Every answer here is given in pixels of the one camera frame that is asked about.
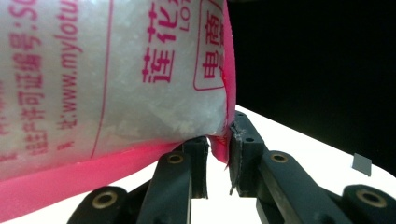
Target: dark background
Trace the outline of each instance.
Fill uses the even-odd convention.
[[[392,1],[263,0],[229,10],[239,105],[396,175]]]

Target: plastic bag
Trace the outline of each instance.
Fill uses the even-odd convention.
[[[0,221],[130,175],[209,135],[235,104],[215,0],[0,3]]]

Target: pink border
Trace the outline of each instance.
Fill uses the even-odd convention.
[[[201,41],[201,38],[200,38],[200,36],[201,36],[201,11],[202,11],[202,3],[203,3],[204,1],[205,1],[205,0],[201,0],[200,6],[199,6],[198,44],[197,44],[197,54],[196,54],[196,61],[195,61],[194,81],[192,82],[192,86],[194,87],[194,89],[195,89],[196,91],[212,91],[212,90],[217,90],[217,89],[223,89],[223,88],[224,88],[224,83],[223,83],[223,85],[220,86],[220,87],[212,87],[212,88],[201,88],[201,89],[199,89],[199,88],[197,88],[197,87],[195,86],[195,79],[196,79],[196,77],[197,77],[197,69],[198,69],[199,44],[200,44],[200,41]],[[215,7],[217,7],[217,8],[220,10],[221,14],[223,14],[223,11],[222,11],[221,7],[220,7],[217,3],[213,2],[212,0],[207,0],[207,1],[210,2],[210,3],[212,3]]]
[[[96,147],[99,141],[100,132],[102,131],[103,118],[106,111],[106,95],[107,95],[107,78],[108,78],[108,65],[110,61],[110,45],[111,45],[111,26],[113,24],[113,3],[114,0],[110,0],[108,9],[108,23],[107,23],[107,41],[106,41],[106,62],[105,62],[105,81],[103,85],[103,98],[102,98],[102,110],[100,115],[98,132],[96,134],[95,143],[93,145],[91,158],[95,154]]]

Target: white table surface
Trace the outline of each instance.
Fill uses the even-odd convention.
[[[396,178],[374,166],[369,177],[351,168],[353,156],[298,133],[288,127],[253,113],[241,106],[237,110],[248,115],[270,150],[279,150],[293,156],[323,188],[341,195],[348,185],[364,184],[385,191],[396,198]],[[111,186],[130,191],[151,179],[156,163],[127,176]],[[207,161],[208,200],[192,200],[191,223],[260,223],[255,199],[239,198],[231,187],[229,171],[224,163],[209,155]],[[7,221],[20,223],[66,223],[73,211],[88,194],[83,193],[63,200],[32,214]]]

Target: black background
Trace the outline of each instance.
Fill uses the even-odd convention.
[[[239,105],[396,175],[392,1],[266,0],[229,10]]]

